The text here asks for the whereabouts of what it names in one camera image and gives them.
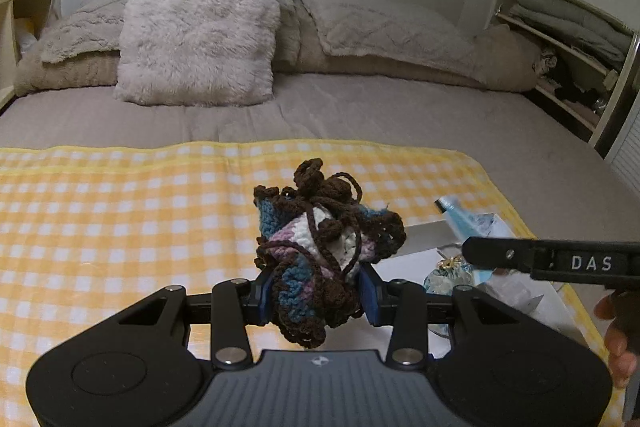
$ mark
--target human hand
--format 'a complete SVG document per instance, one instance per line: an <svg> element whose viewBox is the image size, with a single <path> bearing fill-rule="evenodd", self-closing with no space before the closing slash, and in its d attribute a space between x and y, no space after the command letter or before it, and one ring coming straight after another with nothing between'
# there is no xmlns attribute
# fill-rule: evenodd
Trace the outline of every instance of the human hand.
<svg viewBox="0 0 640 427"><path fill-rule="evenodd" d="M607 295L593 309L594 315L603 320L616 318L616 311L613 308L610 295ZM624 389L629 383L629 378L638 367L638 360L635 354L626 349L626 335L618 328L615 322L609 325L607 333L604 335L604 345L609 350L609 369L613 377L613 385L619 389Z"/></svg>

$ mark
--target brown yarn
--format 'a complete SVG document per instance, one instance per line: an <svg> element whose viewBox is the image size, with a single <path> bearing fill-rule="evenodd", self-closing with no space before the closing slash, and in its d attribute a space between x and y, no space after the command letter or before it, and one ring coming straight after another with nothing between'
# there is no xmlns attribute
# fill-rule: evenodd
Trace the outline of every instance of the brown yarn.
<svg viewBox="0 0 640 427"><path fill-rule="evenodd" d="M255 265L260 269L267 266L274 268L273 322L278 325L288 341L309 348L318 347L324 342L325 325L336 328L344 324L349 317L362 315L356 288L345 281L362 253L362 234L367 235L375 244L375 258L372 263L396 253L406 239L402 219L398 214L387 211L380 215L368 215L367 209L360 205L362 188L353 176L348 172L338 172L325 179L321 167L320 158L302 162L293 175L297 188L284 187L281 191L277 187L266 188L263 185L254 188L256 200L269 200L274 209L282 215L294 219L306 214L311 236L324 261L323 266L333 274L332 279L324 277L321 266L313 254L297 243L257 238ZM356 198L353 198L352 187L355 189ZM315 206L324 207L334 219L316 223L313 213ZM356 245L348 265L340 270L340 265L328 245L336 241L346 228L352 229L355 233ZM291 248L296 253L292 252L284 260L277 262L268 250L281 247ZM288 312L281 309L278 295L287 290L282 276L296 262L298 254L305 256L313 271L312 305L315 314L294 323Z"/></svg>

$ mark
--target white louvered panel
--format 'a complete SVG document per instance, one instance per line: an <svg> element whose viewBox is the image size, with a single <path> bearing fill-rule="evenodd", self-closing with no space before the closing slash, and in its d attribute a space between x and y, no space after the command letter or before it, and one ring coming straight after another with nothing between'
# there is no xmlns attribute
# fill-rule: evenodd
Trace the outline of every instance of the white louvered panel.
<svg viewBox="0 0 640 427"><path fill-rule="evenodd" d="M628 131L611 159L611 168L640 197L640 112L625 126Z"/></svg>

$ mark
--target wooden bedside table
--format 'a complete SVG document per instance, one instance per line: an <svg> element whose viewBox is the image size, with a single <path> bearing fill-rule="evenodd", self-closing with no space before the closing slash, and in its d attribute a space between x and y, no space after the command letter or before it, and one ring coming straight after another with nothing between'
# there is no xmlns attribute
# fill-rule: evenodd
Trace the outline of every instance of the wooden bedside table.
<svg viewBox="0 0 640 427"><path fill-rule="evenodd" d="M15 40L14 19L33 21L36 37L47 26L49 7L60 9L60 0L0 0L0 108L14 96L14 77L20 53Z"/></svg>

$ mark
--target circular black cover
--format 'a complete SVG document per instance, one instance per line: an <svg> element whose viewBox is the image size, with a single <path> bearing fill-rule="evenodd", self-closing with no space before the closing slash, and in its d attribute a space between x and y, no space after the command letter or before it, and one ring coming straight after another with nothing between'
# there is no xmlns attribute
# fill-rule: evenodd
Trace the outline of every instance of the circular black cover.
<svg viewBox="0 0 640 427"><path fill-rule="evenodd" d="M453 411L478 426L596 426L611 393L599 357L533 328L474 334L440 360L437 375Z"/></svg>
<svg viewBox="0 0 640 427"><path fill-rule="evenodd" d="M200 364L144 327L78 335L31 368L27 397L41 425L148 427L186 412L202 384Z"/></svg>

